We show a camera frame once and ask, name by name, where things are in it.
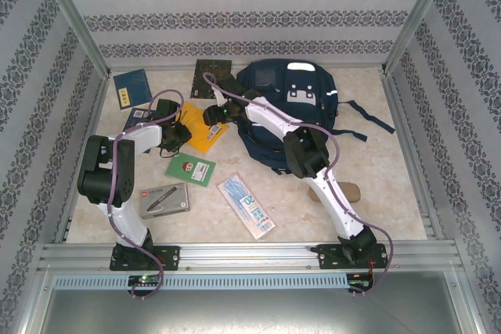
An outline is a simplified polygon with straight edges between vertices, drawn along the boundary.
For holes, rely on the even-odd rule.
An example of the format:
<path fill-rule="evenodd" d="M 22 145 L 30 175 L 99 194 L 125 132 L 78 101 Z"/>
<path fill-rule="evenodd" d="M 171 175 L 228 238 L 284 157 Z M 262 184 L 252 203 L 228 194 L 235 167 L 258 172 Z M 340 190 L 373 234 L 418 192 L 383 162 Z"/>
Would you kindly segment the black book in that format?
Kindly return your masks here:
<path fill-rule="evenodd" d="M 217 79 L 231 74 L 232 61 L 223 59 L 198 59 L 195 65 L 190 97 L 192 99 L 214 99 L 212 87 L 204 80 L 204 73 L 211 73 Z"/>

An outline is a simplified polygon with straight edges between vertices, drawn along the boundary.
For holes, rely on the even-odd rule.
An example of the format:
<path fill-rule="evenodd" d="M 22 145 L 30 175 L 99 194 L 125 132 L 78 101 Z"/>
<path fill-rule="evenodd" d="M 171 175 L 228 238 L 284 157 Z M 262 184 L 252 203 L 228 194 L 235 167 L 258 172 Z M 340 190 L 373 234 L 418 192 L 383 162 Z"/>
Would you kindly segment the green notebook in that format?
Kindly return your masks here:
<path fill-rule="evenodd" d="M 207 187 L 215 165 L 215 162 L 179 153 L 171 158 L 165 174 L 184 182 Z"/>

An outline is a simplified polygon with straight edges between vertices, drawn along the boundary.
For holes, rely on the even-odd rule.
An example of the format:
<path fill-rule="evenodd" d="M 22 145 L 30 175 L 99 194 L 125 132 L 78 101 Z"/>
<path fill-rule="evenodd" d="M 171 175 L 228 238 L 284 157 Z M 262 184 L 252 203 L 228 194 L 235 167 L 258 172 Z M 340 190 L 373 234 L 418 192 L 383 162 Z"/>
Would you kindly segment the blue booklet with QR codes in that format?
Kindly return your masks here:
<path fill-rule="evenodd" d="M 133 107 L 122 131 L 125 134 L 130 133 L 130 129 L 136 127 L 138 124 L 144 124 L 146 127 L 152 126 L 155 112 L 155 110 Z"/>

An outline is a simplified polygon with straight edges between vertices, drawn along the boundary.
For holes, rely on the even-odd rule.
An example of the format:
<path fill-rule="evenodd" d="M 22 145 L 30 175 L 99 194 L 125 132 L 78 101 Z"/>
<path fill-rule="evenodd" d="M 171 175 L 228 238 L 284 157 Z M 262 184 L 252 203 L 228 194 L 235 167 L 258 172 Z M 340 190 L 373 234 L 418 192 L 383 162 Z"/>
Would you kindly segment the blue book yellow label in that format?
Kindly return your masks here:
<path fill-rule="evenodd" d="M 120 110 L 146 104 L 153 98 L 144 69 L 118 74 L 113 80 Z"/>

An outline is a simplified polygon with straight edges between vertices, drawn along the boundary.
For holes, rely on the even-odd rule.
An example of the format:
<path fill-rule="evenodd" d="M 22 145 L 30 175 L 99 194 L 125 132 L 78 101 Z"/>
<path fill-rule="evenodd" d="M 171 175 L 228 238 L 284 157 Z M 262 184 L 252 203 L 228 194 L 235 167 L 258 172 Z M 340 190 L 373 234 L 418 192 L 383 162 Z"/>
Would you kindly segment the grey pen box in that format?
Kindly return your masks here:
<path fill-rule="evenodd" d="M 139 209 L 144 220 L 190 211 L 186 183 L 142 190 Z"/>

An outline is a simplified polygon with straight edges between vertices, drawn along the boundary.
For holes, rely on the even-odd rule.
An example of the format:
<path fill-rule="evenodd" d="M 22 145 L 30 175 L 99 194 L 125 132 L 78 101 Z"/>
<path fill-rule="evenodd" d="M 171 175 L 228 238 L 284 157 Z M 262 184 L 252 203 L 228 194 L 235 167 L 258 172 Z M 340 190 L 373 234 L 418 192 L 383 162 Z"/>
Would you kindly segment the navy blue backpack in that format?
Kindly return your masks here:
<path fill-rule="evenodd" d="M 321 66 L 301 60 L 264 59 L 241 70 L 236 80 L 245 90 L 254 89 L 286 114 L 317 124 L 333 135 L 351 134 L 366 142 L 367 136 L 352 130 L 336 130 L 339 99 L 333 76 Z M 237 121 L 238 134 L 250 157 L 277 174 L 289 174 L 283 142 L 261 125 Z"/>

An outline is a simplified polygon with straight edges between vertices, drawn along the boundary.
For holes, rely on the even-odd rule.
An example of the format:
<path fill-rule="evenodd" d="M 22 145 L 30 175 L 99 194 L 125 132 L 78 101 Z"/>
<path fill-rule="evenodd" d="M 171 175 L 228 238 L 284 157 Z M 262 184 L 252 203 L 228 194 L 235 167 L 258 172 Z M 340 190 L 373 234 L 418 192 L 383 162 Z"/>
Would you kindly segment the blue face mask pack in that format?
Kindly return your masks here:
<path fill-rule="evenodd" d="M 273 220 L 237 172 L 217 187 L 254 239 L 261 239 L 275 228 Z"/>

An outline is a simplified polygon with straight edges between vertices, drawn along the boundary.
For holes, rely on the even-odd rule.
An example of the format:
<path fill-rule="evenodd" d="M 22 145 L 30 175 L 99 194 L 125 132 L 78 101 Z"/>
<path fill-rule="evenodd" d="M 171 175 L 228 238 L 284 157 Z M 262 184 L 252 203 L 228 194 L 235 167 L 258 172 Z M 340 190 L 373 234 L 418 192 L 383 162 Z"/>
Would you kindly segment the tan pencil case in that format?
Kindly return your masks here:
<path fill-rule="evenodd" d="M 361 191 L 356 184 L 339 181 L 338 185 L 347 198 L 348 202 L 357 203 L 361 199 Z M 316 195 L 312 188 L 308 189 L 308 198 L 314 203 L 320 202 L 320 198 Z"/>

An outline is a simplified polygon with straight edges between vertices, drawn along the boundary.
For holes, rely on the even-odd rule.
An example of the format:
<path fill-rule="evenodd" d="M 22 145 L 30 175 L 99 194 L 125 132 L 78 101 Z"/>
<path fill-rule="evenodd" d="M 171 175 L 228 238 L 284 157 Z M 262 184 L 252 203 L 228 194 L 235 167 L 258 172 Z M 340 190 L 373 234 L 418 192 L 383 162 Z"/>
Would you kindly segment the grey metal sheet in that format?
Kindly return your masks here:
<path fill-rule="evenodd" d="M 463 334 L 449 301 L 421 293 L 352 297 L 339 290 L 57 290 L 42 334 Z"/>

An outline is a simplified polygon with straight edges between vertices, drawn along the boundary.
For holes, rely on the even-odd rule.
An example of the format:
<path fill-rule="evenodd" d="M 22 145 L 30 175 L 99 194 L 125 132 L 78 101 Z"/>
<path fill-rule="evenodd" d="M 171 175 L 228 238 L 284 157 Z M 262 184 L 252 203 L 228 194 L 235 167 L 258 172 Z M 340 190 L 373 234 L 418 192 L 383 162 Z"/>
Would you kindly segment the aluminium back rail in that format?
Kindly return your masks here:
<path fill-rule="evenodd" d="M 377 68 L 383 69 L 383 63 L 318 63 L 324 69 L 362 69 Z M 194 71 L 196 64 L 174 64 L 174 65 L 135 65 L 135 66 L 116 66 L 111 67 L 110 72 L 125 73 L 133 70 L 144 69 L 145 71 Z"/>

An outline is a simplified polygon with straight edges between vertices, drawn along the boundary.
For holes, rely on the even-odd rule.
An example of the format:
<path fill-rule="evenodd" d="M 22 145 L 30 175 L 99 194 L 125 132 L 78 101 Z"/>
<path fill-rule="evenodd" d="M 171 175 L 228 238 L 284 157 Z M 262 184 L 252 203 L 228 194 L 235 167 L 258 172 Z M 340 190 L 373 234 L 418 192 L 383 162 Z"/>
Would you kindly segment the aluminium side rail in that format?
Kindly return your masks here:
<path fill-rule="evenodd" d="M 385 72 L 380 73 L 380 79 L 427 238 L 445 239 L 395 84 Z"/>
<path fill-rule="evenodd" d="M 85 146 L 88 138 L 91 135 L 94 135 L 96 129 L 99 124 L 99 119 L 101 113 L 103 111 L 103 103 L 106 99 L 107 89 L 109 87 L 110 77 L 103 78 L 101 80 L 99 90 L 96 92 L 94 97 L 94 104 L 92 107 L 92 112 L 89 114 L 89 119 L 87 123 L 87 127 L 85 129 L 85 133 L 83 135 L 83 139 L 79 144 L 80 149 L 78 151 L 77 159 L 74 163 L 74 171 L 71 175 L 71 182 L 69 189 L 67 190 L 67 194 L 63 201 L 63 207 L 61 214 L 59 216 L 59 220 L 56 223 L 56 230 L 53 234 L 53 238 L 51 240 L 52 243 L 62 243 L 66 242 L 67 238 L 67 229 L 70 226 L 70 222 L 72 220 L 75 207 L 77 205 L 79 193 L 77 190 L 77 179 L 79 176 L 81 164 L 85 154 Z"/>

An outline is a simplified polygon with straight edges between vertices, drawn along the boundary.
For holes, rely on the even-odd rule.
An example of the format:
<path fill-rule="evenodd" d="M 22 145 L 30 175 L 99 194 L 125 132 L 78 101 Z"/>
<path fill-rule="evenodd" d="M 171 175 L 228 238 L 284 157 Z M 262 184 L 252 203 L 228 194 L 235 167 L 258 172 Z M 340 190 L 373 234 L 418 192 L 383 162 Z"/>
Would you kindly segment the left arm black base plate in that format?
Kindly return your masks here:
<path fill-rule="evenodd" d="M 154 246 L 150 253 L 166 271 L 177 271 L 180 248 L 178 246 Z M 159 271 L 158 263 L 150 256 L 133 247 L 116 244 L 111 253 L 111 271 Z"/>

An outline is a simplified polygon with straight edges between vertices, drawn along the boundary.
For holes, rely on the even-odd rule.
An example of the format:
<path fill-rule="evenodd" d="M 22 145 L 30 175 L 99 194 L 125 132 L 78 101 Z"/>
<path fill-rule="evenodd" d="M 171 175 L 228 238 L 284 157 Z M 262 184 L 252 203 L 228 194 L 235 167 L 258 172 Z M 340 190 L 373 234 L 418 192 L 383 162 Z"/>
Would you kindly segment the aluminium mounting rail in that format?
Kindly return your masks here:
<path fill-rule="evenodd" d="M 109 271 L 111 244 L 47 244 L 37 272 L 53 274 Z M 179 245 L 180 273 L 256 273 L 318 271 L 328 261 L 308 242 L 184 243 Z M 397 241 L 381 252 L 391 271 L 460 271 L 462 257 L 453 240 Z"/>

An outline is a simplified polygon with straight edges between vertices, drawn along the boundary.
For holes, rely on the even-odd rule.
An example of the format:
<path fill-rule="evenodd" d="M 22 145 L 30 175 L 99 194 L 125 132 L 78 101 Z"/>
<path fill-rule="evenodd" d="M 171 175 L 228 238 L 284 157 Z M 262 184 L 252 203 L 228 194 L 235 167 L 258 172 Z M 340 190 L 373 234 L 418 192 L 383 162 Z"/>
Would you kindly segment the aluminium frame post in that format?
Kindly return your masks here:
<path fill-rule="evenodd" d="M 393 44 L 386 60 L 382 65 L 383 72 L 386 75 L 388 75 L 395 69 L 420 22 L 425 17 L 428 9 L 430 8 L 432 2 L 433 0 L 416 0 L 406 21 L 403 24 L 401 31 L 398 34 L 398 37 L 395 40 L 395 43 Z"/>
<path fill-rule="evenodd" d="M 67 22 L 70 24 L 86 54 L 101 77 L 110 76 L 110 68 L 101 53 L 84 17 L 79 12 L 74 0 L 56 0 Z"/>

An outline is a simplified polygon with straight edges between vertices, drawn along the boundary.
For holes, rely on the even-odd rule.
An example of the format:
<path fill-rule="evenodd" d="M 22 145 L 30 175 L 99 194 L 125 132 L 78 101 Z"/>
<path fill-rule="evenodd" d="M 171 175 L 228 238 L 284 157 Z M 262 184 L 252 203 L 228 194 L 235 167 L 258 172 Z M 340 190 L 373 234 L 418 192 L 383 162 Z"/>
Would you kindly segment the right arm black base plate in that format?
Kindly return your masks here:
<path fill-rule="evenodd" d="M 321 269 L 355 269 L 355 268 L 385 268 L 388 263 L 388 253 L 385 245 L 377 243 L 366 255 L 356 261 L 350 261 L 342 251 L 340 243 L 319 244 L 309 249 L 317 255 Z"/>

